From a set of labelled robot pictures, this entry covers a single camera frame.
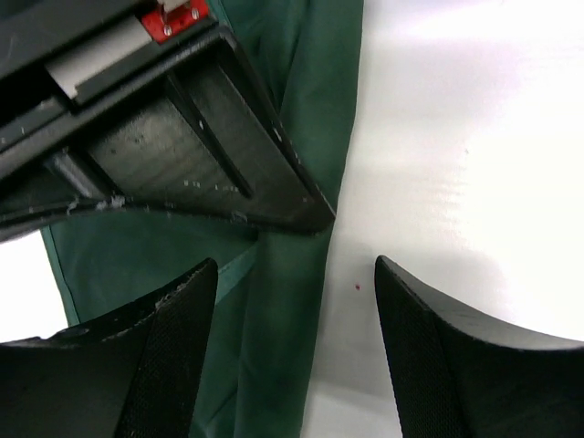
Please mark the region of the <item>dark green cloth napkin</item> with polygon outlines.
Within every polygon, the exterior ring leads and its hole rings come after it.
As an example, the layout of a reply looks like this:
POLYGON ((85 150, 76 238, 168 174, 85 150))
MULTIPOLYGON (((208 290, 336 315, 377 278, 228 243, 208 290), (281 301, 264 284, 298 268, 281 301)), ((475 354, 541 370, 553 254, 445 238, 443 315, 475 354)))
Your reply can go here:
POLYGON ((134 209, 72 215, 39 234, 68 326, 143 297, 212 259, 214 313, 185 437, 300 435, 325 267, 355 121, 361 1, 205 1, 256 73, 334 212, 313 235, 134 209))

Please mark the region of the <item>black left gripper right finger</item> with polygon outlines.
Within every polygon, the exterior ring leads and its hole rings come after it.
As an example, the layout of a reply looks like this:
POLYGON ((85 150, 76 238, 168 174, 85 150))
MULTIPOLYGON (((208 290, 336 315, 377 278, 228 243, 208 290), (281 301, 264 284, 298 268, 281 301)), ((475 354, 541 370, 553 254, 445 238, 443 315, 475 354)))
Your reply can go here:
POLYGON ((384 255, 374 283, 403 436, 582 436, 582 342, 489 316, 384 255))

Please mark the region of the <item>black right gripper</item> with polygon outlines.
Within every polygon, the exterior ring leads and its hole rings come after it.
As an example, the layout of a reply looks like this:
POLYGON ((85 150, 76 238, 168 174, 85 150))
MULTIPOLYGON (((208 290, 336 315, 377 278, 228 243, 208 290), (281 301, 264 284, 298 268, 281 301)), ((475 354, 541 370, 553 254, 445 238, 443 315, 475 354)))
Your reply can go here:
POLYGON ((2 150, 60 119, 87 130, 162 100, 163 62, 213 25, 205 1, 2 2, 2 150))

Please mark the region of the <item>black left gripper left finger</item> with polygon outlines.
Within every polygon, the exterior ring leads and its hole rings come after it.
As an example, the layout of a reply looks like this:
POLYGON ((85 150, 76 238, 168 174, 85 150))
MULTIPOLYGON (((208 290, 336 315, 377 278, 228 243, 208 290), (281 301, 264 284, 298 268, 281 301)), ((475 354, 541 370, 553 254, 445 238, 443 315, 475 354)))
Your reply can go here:
POLYGON ((185 437, 214 313, 217 265, 54 336, 1 347, 4 437, 185 437))

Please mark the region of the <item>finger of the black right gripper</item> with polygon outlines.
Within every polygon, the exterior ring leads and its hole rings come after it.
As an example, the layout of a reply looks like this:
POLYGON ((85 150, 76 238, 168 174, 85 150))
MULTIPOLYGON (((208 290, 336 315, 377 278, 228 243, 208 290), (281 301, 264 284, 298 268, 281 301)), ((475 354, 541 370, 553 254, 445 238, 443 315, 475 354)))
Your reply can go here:
POLYGON ((334 212, 233 32, 143 49, 86 103, 49 95, 1 129, 1 237, 134 209, 313 235, 334 212))

